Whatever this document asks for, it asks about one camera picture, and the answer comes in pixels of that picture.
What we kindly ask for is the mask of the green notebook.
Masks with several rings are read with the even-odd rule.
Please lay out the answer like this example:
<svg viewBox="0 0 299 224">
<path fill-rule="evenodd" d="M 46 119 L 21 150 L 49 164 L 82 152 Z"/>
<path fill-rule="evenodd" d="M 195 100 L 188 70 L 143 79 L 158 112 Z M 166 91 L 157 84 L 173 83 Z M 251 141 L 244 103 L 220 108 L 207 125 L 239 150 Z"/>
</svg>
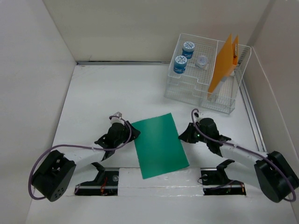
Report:
<svg viewBox="0 0 299 224">
<path fill-rule="evenodd" d="M 171 113 L 140 120 L 132 126 L 141 132 L 134 144 L 143 179 L 189 166 Z"/>
</svg>

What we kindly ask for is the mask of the blue tape roll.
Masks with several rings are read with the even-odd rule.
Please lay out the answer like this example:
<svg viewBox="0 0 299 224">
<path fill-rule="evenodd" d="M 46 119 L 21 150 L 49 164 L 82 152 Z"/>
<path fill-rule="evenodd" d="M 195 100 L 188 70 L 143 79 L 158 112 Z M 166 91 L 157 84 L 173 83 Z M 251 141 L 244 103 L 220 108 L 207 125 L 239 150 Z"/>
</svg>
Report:
<svg viewBox="0 0 299 224">
<path fill-rule="evenodd" d="M 190 41 L 184 42 L 182 47 L 182 55 L 185 56 L 187 59 L 191 59 L 194 50 L 195 50 L 195 44 L 193 42 Z"/>
<path fill-rule="evenodd" d="M 177 74 L 184 73 L 187 66 L 187 61 L 188 59 L 183 55 L 175 57 L 173 71 Z"/>
</svg>

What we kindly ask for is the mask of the small clear tape roll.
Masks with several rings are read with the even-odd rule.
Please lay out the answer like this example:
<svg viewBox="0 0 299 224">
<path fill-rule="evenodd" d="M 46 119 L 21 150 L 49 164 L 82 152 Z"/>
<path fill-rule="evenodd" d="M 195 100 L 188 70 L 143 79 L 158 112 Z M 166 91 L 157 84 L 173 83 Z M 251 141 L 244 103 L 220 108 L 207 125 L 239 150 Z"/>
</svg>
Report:
<svg viewBox="0 0 299 224">
<path fill-rule="evenodd" d="M 204 55 L 198 56 L 195 61 L 195 66 L 200 69 L 204 69 L 207 66 L 207 64 L 208 64 L 208 58 Z"/>
</svg>

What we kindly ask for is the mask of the orange notebook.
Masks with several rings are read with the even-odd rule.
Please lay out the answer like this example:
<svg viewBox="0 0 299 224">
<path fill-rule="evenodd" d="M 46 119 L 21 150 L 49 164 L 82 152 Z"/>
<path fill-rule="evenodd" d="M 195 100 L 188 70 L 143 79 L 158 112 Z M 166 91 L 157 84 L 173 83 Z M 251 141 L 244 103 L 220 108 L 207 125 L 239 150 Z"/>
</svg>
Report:
<svg viewBox="0 0 299 224">
<path fill-rule="evenodd" d="M 220 49 L 216 57 L 212 81 L 208 88 L 208 97 L 219 93 L 222 85 L 236 68 L 238 62 L 238 43 L 239 35 L 232 41 L 232 34 L 230 34 Z"/>
</svg>

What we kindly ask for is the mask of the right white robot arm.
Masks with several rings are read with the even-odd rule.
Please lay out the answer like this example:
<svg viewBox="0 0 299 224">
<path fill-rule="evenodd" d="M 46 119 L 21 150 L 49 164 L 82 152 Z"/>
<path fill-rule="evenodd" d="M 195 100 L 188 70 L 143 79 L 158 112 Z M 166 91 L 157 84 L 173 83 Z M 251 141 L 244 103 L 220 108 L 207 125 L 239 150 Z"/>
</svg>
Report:
<svg viewBox="0 0 299 224">
<path fill-rule="evenodd" d="M 275 203 L 286 200 L 289 194 L 292 194 L 290 202 L 296 201 L 295 189 L 299 187 L 299 179 L 280 152 L 259 153 L 248 150 L 221 135 L 211 118 L 189 123 L 178 138 L 190 144 L 203 142 L 213 154 L 225 159 L 216 166 L 213 175 L 202 177 L 202 183 L 210 185 L 212 190 L 243 182 L 260 189 Z"/>
</svg>

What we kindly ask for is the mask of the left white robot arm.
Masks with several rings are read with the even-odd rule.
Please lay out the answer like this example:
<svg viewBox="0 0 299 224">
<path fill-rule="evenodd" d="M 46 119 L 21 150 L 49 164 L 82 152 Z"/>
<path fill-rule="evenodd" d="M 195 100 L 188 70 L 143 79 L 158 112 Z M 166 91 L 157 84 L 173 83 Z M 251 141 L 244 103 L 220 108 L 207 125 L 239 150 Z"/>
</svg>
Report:
<svg viewBox="0 0 299 224">
<path fill-rule="evenodd" d="M 116 150 L 136 140 L 141 132 L 129 121 L 113 122 L 108 132 L 94 144 L 100 147 L 61 144 L 46 150 L 34 163 L 28 179 L 28 193 L 33 200 L 58 200 L 67 190 L 75 170 L 96 165 L 88 180 L 99 185 L 104 181 L 105 169 L 99 164 Z"/>
</svg>

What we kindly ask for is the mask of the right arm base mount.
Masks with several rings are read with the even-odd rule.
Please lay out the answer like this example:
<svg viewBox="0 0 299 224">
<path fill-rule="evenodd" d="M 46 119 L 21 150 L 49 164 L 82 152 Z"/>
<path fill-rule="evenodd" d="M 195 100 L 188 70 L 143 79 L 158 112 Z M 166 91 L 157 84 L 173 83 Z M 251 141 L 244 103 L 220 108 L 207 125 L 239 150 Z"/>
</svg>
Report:
<svg viewBox="0 0 299 224">
<path fill-rule="evenodd" d="M 201 177 L 198 183 L 203 185 L 203 193 L 205 196 L 232 196 L 246 195 L 246 189 L 243 182 L 230 180 L 225 173 L 233 160 L 227 159 L 220 163 L 216 168 L 201 168 Z"/>
</svg>

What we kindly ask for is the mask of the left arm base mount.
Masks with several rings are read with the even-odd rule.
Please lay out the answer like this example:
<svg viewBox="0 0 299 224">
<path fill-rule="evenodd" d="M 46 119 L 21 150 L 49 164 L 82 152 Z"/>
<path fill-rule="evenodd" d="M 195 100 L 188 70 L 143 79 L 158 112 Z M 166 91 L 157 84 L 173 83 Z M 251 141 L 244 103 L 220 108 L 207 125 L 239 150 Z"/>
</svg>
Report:
<svg viewBox="0 0 299 224">
<path fill-rule="evenodd" d="M 119 171 L 118 168 L 106 169 L 98 162 L 86 166 L 78 173 L 83 180 L 75 181 L 74 195 L 117 196 Z"/>
</svg>

